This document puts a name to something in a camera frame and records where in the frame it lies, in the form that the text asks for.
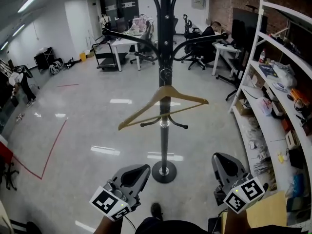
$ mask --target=glossy floor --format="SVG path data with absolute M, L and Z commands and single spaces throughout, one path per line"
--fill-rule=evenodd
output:
M 173 115 L 175 121 L 189 125 L 188 130 L 170 125 L 169 153 L 177 177 L 160 184 L 150 176 L 139 195 L 142 205 L 128 216 L 135 226 L 150 216 L 150 206 L 157 201 L 165 220 L 186 220 L 207 229 L 208 218 L 223 209 L 213 196 L 218 183 L 212 154 L 228 153 L 247 164 L 235 119 L 227 113 L 230 103 L 225 97 L 233 86 L 212 77 L 211 68 L 202 71 L 195 65 L 188 71 L 188 65 L 174 63 L 173 86 L 181 93 L 206 98 L 209 105 Z M 91 233 L 102 218 L 89 204 L 97 187 L 121 167 L 152 166 L 160 158 L 159 124 L 117 130 L 119 123 L 150 100 L 157 87 L 157 64 L 147 62 L 141 71 L 128 62 L 122 72 L 105 73 L 96 69 L 96 60 L 91 58 L 52 77 L 9 138 L 9 148 L 20 162 L 42 177 L 14 160 L 20 170 L 15 179 L 18 191 L 1 187 L 9 217 L 31 220 L 47 234 Z M 188 105 L 173 99 L 174 108 Z M 154 106 L 145 116 L 158 113 L 159 107 Z M 97 152 L 93 146 L 107 149 Z M 134 233 L 126 221 L 122 233 Z

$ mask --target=bottle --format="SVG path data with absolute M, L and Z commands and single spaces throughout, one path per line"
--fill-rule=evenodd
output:
M 265 49 L 263 49 L 263 51 L 261 52 L 259 62 L 264 63 L 264 60 L 265 60 Z

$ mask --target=computer monitor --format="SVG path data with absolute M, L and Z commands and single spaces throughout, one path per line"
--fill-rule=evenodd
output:
M 238 48 L 250 52 L 254 42 L 258 23 L 258 14 L 247 10 L 233 8 L 232 38 Z M 268 18 L 262 17 L 260 31 L 266 33 Z
M 117 31 L 123 33 L 127 30 L 125 18 L 119 18 L 116 20 Z

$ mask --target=black metal coat rack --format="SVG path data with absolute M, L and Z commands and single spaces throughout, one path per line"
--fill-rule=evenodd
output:
M 218 36 L 208 36 L 208 37 L 199 37 L 195 39 L 187 40 L 173 49 L 173 36 L 174 36 L 174 9 L 176 0 L 160 0 L 160 5 L 158 0 L 154 0 L 157 10 L 157 29 L 158 29 L 158 49 L 154 47 L 151 43 L 138 39 L 132 36 L 124 35 L 118 32 L 110 31 L 104 29 L 104 35 L 116 36 L 119 38 L 124 38 L 139 42 L 150 47 L 153 52 L 156 54 L 156 58 L 148 58 L 141 53 L 135 52 L 136 56 L 139 56 L 142 59 L 147 60 L 158 60 L 159 63 L 159 87 L 164 85 L 172 85 L 172 64 L 174 60 L 182 61 L 186 59 L 191 53 L 186 56 L 176 59 L 176 53 L 185 45 L 212 41 L 216 39 L 226 39 L 227 34 L 223 33 Z M 160 115 L 170 112 L 170 97 L 165 97 L 160 101 Z M 168 153 L 168 136 L 169 136 L 169 121 L 172 124 L 188 129 L 187 125 L 182 125 L 176 123 L 171 116 L 159 117 L 154 121 L 142 123 L 141 127 L 152 125 L 160 121 L 160 136 L 161 136 L 161 161 L 157 162 L 152 168 L 152 176 L 154 179 L 160 183 L 169 183 L 174 180 L 176 177 L 176 167 L 175 165 L 167 160 Z

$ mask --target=electrical box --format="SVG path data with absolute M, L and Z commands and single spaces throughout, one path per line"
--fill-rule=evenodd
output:
M 192 8 L 202 10 L 205 8 L 205 0 L 192 0 Z

